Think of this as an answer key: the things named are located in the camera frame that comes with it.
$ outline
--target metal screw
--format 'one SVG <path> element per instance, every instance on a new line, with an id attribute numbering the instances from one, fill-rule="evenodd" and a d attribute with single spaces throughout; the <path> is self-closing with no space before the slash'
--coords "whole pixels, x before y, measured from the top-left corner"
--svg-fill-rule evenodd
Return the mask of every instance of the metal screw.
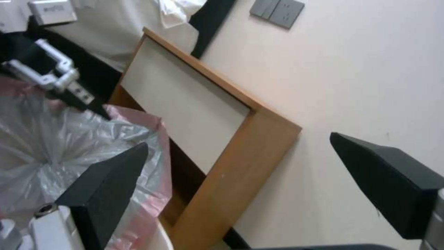
<path id="1" fill-rule="evenodd" d="M 57 211 L 59 208 L 57 206 L 57 204 L 55 203 L 47 203 L 43 206 L 41 206 L 35 213 L 34 213 L 34 217 L 35 218 L 40 218 L 43 217 L 45 215 L 48 215 L 54 211 Z"/>

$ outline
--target wooden cabinet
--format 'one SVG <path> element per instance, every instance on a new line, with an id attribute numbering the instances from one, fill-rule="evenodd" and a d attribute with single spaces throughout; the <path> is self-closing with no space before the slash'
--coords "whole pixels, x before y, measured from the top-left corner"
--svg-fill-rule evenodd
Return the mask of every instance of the wooden cabinet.
<path id="1" fill-rule="evenodd" d="M 162 117 L 206 175 L 189 201 L 171 201 L 177 220 L 169 221 L 169 234 L 178 250 L 221 240 L 301 130 L 148 29 L 110 103 Z"/>

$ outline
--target pink plastic bag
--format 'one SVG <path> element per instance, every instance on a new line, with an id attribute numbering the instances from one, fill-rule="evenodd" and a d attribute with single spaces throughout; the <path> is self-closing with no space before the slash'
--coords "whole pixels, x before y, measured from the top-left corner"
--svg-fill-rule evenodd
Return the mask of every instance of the pink plastic bag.
<path id="1" fill-rule="evenodd" d="M 171 198 L 168 135 L 159 117 L 106 107 L 106 121 L 50 101 L 36 87 L 0 76 L 0 215 L 26 228 L 92 163 L 144 141 L 150 153 L 107 249 L 140 249 Z"/>

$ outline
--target white bed sheet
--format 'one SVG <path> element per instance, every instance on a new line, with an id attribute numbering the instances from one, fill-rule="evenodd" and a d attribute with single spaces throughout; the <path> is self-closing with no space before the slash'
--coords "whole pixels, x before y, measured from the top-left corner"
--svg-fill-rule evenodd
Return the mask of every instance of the white bed sheet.
<path id="1" fill-rule="evenodd" d="M 77 22 L 49 29 L 119 71 L 131 59 L 144 26 L 187 53 L 198 38 L 198 31 L 189 23 L 165 28 L 156 0 L 98 0 L 94 8 L 76 11 Z"/>

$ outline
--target light switch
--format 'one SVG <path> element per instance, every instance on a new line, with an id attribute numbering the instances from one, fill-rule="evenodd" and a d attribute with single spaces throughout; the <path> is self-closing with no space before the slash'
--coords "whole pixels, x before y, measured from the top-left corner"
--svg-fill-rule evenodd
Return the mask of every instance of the light switch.
<path id="1" fill-rule="evenodd" d="M 290 29 L 304 4 L 295 0 L 256 0 L 250 13 Z"/>

